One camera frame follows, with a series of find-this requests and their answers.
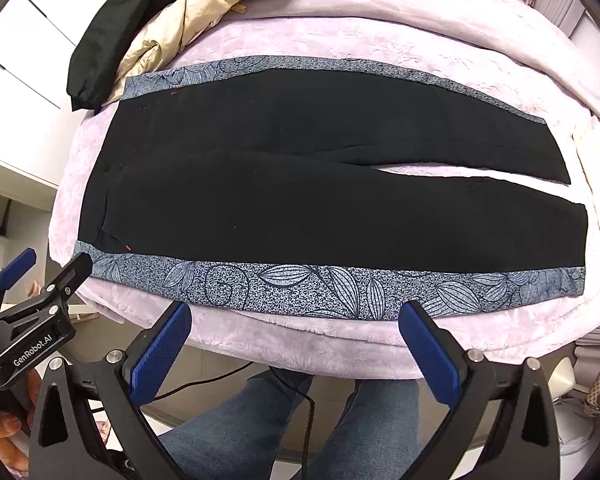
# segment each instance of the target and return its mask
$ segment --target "jeans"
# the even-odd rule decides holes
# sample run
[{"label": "jeans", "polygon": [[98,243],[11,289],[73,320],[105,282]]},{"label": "jeans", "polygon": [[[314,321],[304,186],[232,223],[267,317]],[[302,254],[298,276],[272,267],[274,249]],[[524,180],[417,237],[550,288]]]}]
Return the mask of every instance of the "jeans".
[{"label": "jeans", "polygon": [[[307,392],[313,377],[278,370]],[[269,480],[280,439],[302,397],[270,370],[249,378],[220,406],[161,436],[184,473],[196,480]],[[416,381],[356,380],[339,422],[309,463],[309,480],[393,480],[420,452]],[[301,478],[298,472],[293,480]]]}]

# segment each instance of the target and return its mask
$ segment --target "human hand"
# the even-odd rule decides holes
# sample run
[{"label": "human hand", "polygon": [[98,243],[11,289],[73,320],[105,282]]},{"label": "human hand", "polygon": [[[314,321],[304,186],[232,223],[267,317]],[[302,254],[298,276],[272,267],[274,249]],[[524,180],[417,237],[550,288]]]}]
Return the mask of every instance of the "human hand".
[{"label": "human hand", "polygon": [[[41,383],[42,380],[37,371],[31,370],[27,373],[27,391],[34,405],[38,399]],[[32,422],[33,410],[27,415],[29,427],[31,427]],[[28,471],[29,459],[10,440],[10,437],[20,431],[20,426],[20,421],[16,416],[0,410],[0,460],[4,465],[13,469]]]}]

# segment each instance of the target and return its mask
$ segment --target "floor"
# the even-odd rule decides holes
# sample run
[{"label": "floor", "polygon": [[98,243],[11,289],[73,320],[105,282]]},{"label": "floor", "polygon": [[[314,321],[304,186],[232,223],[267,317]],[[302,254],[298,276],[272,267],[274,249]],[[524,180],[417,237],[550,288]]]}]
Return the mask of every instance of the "floor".
[{"label": "floor", "polygon": [[[90,362],[104,357],[107,351],[114,348],[126,348],[136,336],[140,328],[131,323],[118,324],[104,317],[79,323],[77,335],[64,346],[63,352],[70,360]],[[541,358],[548,374],[560,359],[565,356],[573,358],[574,345],[568,345],[556,352]],[[189,381],[199,381],[224,374],[245,364],[239,359],[202,351],[185,346],[160,390],[161,393],[176,388]],[[251,375],[264,370],[264,365],[251,365],[231,377],[216,383],[202,384],[186,388],[182,392],[167,399],[147,406],[146,412],[152,417],[171,426],[206,412],[238,392],[244,381]],[[420,385],[420,424],[418,436],[421,443],[428,442],[446,415],[446,406],[435,401],[424,381]],[[309,395],[316,402],[315,421],[311,434],[310,452],[317,452],[336,424],[347,396],[353,388],[353,380],[330,377],[316,377]],[[491,402],[483,420],[478,427],[474,442],[483,442],[488,435],[498,409],[497,402]],[[289,428],[282,439],[279,458],[288,462],[297,462],[302,450],[304,430],[308,415],[308,405],[303,403],[294,414]],[[280,480],[289,478],[285,468],[294,472],[295,465],[277,463]]]}]

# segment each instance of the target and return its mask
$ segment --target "blue gripper pad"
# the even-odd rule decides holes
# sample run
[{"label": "blue gripper pad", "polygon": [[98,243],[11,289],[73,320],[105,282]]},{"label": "blue gripper pad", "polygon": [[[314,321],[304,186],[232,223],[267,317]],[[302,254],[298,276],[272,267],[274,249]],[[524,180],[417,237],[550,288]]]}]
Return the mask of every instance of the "blue gripper pad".
[{"label": "blue gripper pad", "polygon": [[461,393],[458,369],[409,303],[400,308],[398,328],[436,400],[454,407]]},{"label": "blue gripper pad", "polygon": [[25,273],[36,264],[36,251],[24,249],[16,258],[0,271],[0,290],[9,290]]},{"label": "blue gripper pad", "polygon": [[191,309],[180,303],[131,372],[129,399],[139,408],[154,400],[191,331]]}]

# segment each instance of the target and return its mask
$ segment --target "metal screw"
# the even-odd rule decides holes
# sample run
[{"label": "metal screw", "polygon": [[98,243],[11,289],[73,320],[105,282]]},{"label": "metal screw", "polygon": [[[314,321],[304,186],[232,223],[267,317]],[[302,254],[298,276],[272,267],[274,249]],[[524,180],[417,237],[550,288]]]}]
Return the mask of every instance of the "metal screw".
[{"label": "metal screw", "polygon": [[477,348],[471,348],[467,351],[466,356],[474,363],[479,363],[484,360],[484,354]]},{"label": "metal screw", "polygon": [[538,361],[538,359],[536,359],[535,357],[530,357],[529,359],[526,360],[526,365],[531,368],[532,370],[539,370],[540,367],[542,366],[540,364],[540,361]]},{"label": "metal screw", "polygon": [[58,370],[58,368],[62,366],[63,362],[64,361],[61,357],[55,357],[49,362],[49,368],[51,368],[52,370]]},{"label": "metal screw", "polygon": [[122,359],[123,355],[122,350],[112,350],[107,354],[107,361],[111,364],[115,364]]}]

